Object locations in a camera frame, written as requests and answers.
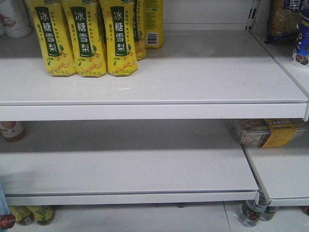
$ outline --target green label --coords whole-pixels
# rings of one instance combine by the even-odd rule
[[[111,12],[115,32],[115,53],[117,56],[126,56],[125,8],[113,6]]]
[[[140,41],[139,38],[139,30],[138,30],[138,21],[137,21],[137,1],[138,0],[134,0],[134,8],[133,8],[133,35],[134,35],[134,42],[138,42]]]
[[[42,30],[44,32],[48,55],[52,57],[60,56],[48,8],[35,7],[35,10],[37,12]]]
[[[75,22],[79,53],[82,57],[92,57],[91,44],[89,40],[87,14],[84,7],[71,7],[72,15]]]

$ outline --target snack bag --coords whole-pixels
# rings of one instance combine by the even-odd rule
[[[100,0],[103,11],[109,73],[128,76],[137,70],[134,46],[134,0]]]
[[[145,0],[146,48],[163,45],[163,0]]]
[[[146,57],[145,0],[134,0],[133,32],[137,60]]]
[[[301,0],[271,0],[267,28],[267,42],[293,42],[301,23]]]
[[[67,20],[60,0],[26,0],[39,37],[43,60],[52,76],[76,73]]]
[[[106,73],[103,16],[98,1],[62,0],[69,23],[76,71],[83,77]]]

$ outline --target packaged food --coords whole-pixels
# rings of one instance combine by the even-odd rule
[[[268,43],[293,43],[301,23],[301,0],[271,0],[267,27]]]
[[[137,60],[146,57],[145,0],[134,0],[133,32]]]
[[[17,142],[26,135],[26,130],[20,121],[0,122],[0,131],[4,139],[9,143]]]
[[[10,210],[16,217],[16,223],[18,225],[27,226],[34,220],[33,213],[31,213],[31,211],[29,211],[24,205],[10,206]]]
[[[55,217],[55,210],[50,205],[27,205],[29,211],[34,215],[34,219],[40,226],[49,225]]]
[[[300,137],[308,131],[309,124],[299,118],[240,119],[234,121],[233,127],[241,144],[248,147],[270,147],[283,146]]]
[[[134,46],[134,0],[100,0],[103,11],[109,73],[128,76],[137,70]]]
[[[63,0],[73,44],[75,68],[83,77],[107,72],[103,15],[98,1]]]
[[[309,1],[302,1],[301,16],[292,63],[301,69],[309,70]]]
[[[163,0],[145,0],[146,48],[160,48],[163,35]]]
[[[7,36],[20,38],[31,33],[31,26],[22,0],[1,0],[0,19]]]
[[[26,0],[39,37],[47,72],[52,76],[76,73],[67,19],[60,0]]]

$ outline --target food package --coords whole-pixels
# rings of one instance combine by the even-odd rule
[[[241,144],[271,147],[283,146],[300,137],[308,131],[309,124],[302,119],[238,119],[233,120],[233,127]]]
[[[267,28],[267,42],[293,43],[301,23],[301,0],[271,0]]]

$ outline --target bottle label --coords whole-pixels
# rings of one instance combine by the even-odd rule
[[[23,132],[24,126],[19,121],[0,122],[0,131],[5,138],[14,138]]]
[[[271,134],[262,147],[284,146],[296,133],[293,123],[286,118],[265,119]]]
[[[246,218],[252,221],[258,221],[260,216],[262,215],[262,213],[255,212],[250,209],[246,203],[242,204],[241,211]]]

